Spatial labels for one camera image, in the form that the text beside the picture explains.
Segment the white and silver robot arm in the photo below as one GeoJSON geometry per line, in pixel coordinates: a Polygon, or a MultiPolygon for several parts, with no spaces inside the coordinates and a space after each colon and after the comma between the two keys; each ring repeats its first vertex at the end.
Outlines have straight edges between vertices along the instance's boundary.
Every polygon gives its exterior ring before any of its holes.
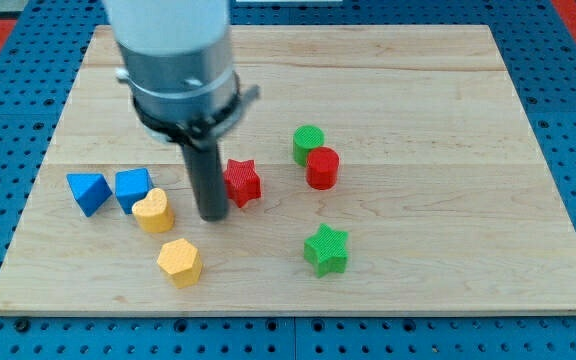
{"type": "Polygon", "coordinates": [[[198,146],[240,116],[226,0],[104,0],[119,76],[150,129],[198,146]]]}

